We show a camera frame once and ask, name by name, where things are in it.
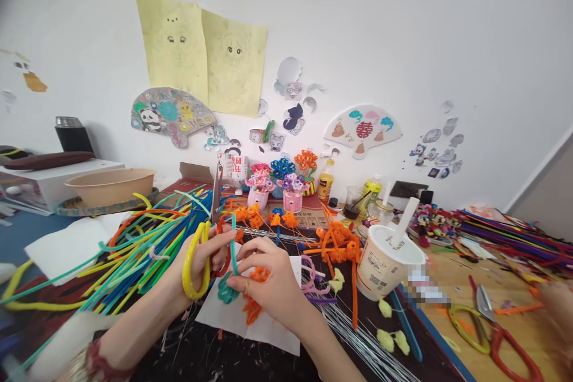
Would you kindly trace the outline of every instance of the yellow paper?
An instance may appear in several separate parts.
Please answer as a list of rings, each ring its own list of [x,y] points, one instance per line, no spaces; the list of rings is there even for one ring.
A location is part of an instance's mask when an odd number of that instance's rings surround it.
[[[173,0],[137,0],[151,87],[187,91],[208,105],[201,8]]]
[[[203,10],[209,107],[216,112],[258,116],[267,30]]]

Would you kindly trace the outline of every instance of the yellow scissors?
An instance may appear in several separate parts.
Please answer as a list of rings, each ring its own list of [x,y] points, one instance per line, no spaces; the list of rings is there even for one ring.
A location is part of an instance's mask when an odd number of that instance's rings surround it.
[[[182,273],[182,281],[183,281],[183,289],[185,291],[185,295],[191,300],[198,300],[205,293],[209,288],[209,282],[211,279],[211,259],[208,258],[205,262],[205,268],[203,270],[203,284],[201,285],[201,289],[199,291],[195,291],[193,289],[193,282],[191,281],[191,262],[193,261],[193,253],[195,252],[195,248],[201,240],[201,243],[205,243],[209,240],[209,229],[213,224],[217,225],[217,234],[221,234],[223,232],[223,224],[225,223],[224,220],[221,218],[220,214],[220,199],[221,199],[221,179],[223,178],[223,166],[221,164],[217,165],[217,173],[215,174],[215,183],[213,184],[213,201],[211,205],[211,213],[209,215],[209,219],[204,223],[199,224],[197,231],[195,232],[195,236],[193,236],[193,240],[189,245],[189,249],[187,250],[187,254],[185,255],[185,262],[183,263],[183,273]],[[227,269],[229,268],[229,263],[231,261],[230,258],[230,250],[229,246],[227,245],[227,259],[223,267],[214,272],[214,275],[218,278],[223,276]]]

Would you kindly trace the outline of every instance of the flower bouquet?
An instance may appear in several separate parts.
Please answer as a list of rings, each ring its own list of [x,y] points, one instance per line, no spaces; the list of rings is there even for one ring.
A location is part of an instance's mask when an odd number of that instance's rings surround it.
[[[247,205],[250,207],[258,203],[259,210],[264,210],[267,207],[269,193],[276,187],[270,178],[269,165],[265,163],[253,164],[251,177],[245,179],[245,184],[251,187],[247,197]]]
[[[309,185],[304,183],[304,177],[289,173],[283,180],[279,179],[276,184],[284,189],[282,193],[284,210],[292,213],[300,212],[303,208],[303,193],[309,189]]]
[[[271,177],[275,181],[275,183],[280,179],[283,180],[286,175],[289,173],[294,173],[296,171],[296,167],[294,163],[290,162],[287,158],[281,158],[278,160],[274,160],[270,163],[271,168]],[[276,187],[273,190],[273,197],[276,199],[282,199],[282,188],[280,186]]]
[[[303,173],[304,183],[309,186],[309,189],[303,193],[305,197],[314,195],[316,190],[315,179],[312,177],[312,174],[316,171],[317,159],[318,157],[315,153],[304,149],[294,158],[294,162],[298,164],[298,168]]]

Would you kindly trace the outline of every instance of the hand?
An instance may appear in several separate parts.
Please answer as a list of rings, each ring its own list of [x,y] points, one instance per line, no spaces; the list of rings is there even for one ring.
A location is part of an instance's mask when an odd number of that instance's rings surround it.
[[[239,273],[251,267],[264,267],[270,275],[265,282],[231,276],[227,285],[250,295],[272,318],[294,332],[302,310],[314,307],[300,290],[287,252],[269,238],[255,238],[241,247],[237,260],[243,260],[238,267]]]
[[[211,270],[217,271],[221,269],[225,260],[227,259],[227,244],[235,240],[237,235],[236,230],[232,230],[231,226],[224,225],[223,233],[216,235],[217,228],[213,226],[209,230],[209,241],[202,244],[197,244],[195,247],[195,252],[193,253],[193,261],[191,262],[191,280],[193,282],[193,289],[199,291],[203,283],[203,269],[205,268],[205,263],[207,259],[215,254],[212,258]],[[180,292],[185,296],[183,291],[183,284],[181,283],[181,271],[183,270],[183,263],[185,262],[185,256],[187,255],[187,250],[189,249],[189,244],[193,240],[195,233],[190,235],[179,253],[171,263],[169,269],[165,272],[162,279],[165,278],[166,281],[172,286],[176,286],[177,292]]]

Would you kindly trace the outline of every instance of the bracelet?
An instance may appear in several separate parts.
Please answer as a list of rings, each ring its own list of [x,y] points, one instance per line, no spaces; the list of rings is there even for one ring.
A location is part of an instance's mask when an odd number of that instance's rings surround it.
[[[117,370],[111,367],[100,355],[100,339],[90,345],[85,360],[88,376],[92,379],[98,377],[100,382],[125,381],[135,371],[135,367],[129,370]]]

